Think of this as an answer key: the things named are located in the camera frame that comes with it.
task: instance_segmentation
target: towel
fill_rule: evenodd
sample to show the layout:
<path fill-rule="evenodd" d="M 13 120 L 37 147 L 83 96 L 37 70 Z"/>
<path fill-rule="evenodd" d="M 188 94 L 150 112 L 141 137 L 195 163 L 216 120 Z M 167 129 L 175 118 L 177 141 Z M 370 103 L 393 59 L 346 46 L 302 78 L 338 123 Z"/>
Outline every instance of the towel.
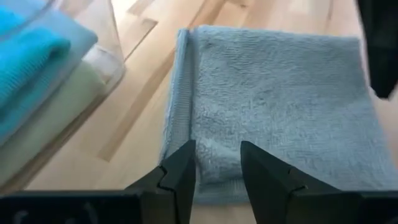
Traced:
<path fill-rule="evenodd" d="M 0 29 L 14 27 L 43 5 L 35 0 L 0 0 Z M 49 10 L 0 43 L 0 57 L 7 58 L 0 62 L 0 145 L 64 81 L 96 41 L 91 31 Z"/>
<path fill-rule="evenodd" d="M 22 23 L 18 15 L 0 7 L 0 35 Z M 31 82 L 39 82 L 42 78 L 40 71 L 48 64 L 62 60 L 69 48 L 69 40 L 41 27 L 23 30 L 1 41 L 0 108 L 12 101 L 24 87 L 32 85 Z"/>
<path fill-rule="evenodd" d="M 341 190 L 398 189 L 355 37 L 181 30 L 161 158 L 197 141 L 196 203 L 248 200 L 251 141 Z"/>
<path fill-rule="evenodd" d="M 34 158 L 87 106 L 105 92 L 105 83 L 82 62 L 59 89 L 0 147 L 0 185 Z"/>

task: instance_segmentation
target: hardwood surface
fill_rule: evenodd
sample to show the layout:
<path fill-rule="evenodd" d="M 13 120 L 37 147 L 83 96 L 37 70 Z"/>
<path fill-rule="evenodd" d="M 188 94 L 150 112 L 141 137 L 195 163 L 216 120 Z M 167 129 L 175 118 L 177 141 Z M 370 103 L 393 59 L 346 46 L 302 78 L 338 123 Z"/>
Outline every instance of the hardwood surface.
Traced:
<path fill-rule="evenodd" d="M 126 75 L 27 189 L 123 189 L 154 168 L 179 28 L 362 36 L 353 0 L 114 0 L 113 6 Z M 397 99 L 373 100 L 395 149 Z M 248 204 L 194 206 L 191 223 L 254 223 L 254 217 Z"/>

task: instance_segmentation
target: terry cloth towel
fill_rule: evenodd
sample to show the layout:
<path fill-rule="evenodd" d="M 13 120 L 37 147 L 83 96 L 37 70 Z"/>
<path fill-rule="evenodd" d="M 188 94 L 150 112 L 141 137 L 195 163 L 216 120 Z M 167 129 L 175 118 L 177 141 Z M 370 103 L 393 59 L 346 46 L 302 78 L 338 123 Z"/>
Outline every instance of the terry cloth towel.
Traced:
<path fill-rule="evenodd" d="M 37 13 L 43 2 L 0 0 L 0 6 L 3 33 Z M 0 42 L 0 145 L 61 84 L 96 41 L 94 33 L 50 10 L 23 32 Z"/>
<path fill-rule="evenodd" d="M 248 200 L 251 141 L 342 190 L 398 189 L 354 37 L 181 30 L 161 159 L 197 141 L 196 203 Z"/>
<path fill-rule="evenodd" d="M 105 92 L 105 83 L 81 63 L 59 89 L 0 147 L 0 185 L 35 157 L 87 106 Z"/>

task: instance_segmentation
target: stack of folded towels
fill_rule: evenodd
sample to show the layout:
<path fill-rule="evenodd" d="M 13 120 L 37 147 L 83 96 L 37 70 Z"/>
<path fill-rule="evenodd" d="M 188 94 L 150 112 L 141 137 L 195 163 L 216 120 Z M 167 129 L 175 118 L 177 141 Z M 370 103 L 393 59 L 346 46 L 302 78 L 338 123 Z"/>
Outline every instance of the stack of folded towels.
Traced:
<path fill-rule="evenodd" d="M 94 33 L 58 11 L 16 30 L 42 8 L 37 0 L 0 0 L 0 185 L 105 90 L 81 60 Z"/>

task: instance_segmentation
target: gray-blue towel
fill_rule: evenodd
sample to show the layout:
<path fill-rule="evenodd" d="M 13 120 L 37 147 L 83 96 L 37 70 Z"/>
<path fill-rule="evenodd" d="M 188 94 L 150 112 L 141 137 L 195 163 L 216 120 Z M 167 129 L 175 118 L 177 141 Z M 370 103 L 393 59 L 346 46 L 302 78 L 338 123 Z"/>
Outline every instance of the gray-blue towel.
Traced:
<path fill-rule="evenodd" d="M 357 38 L 181 30 L 171 82 L 161 158 L 197 140 L 197 203 L 248 200 L 242 140 L 342 190 L 398 189 Z"/>

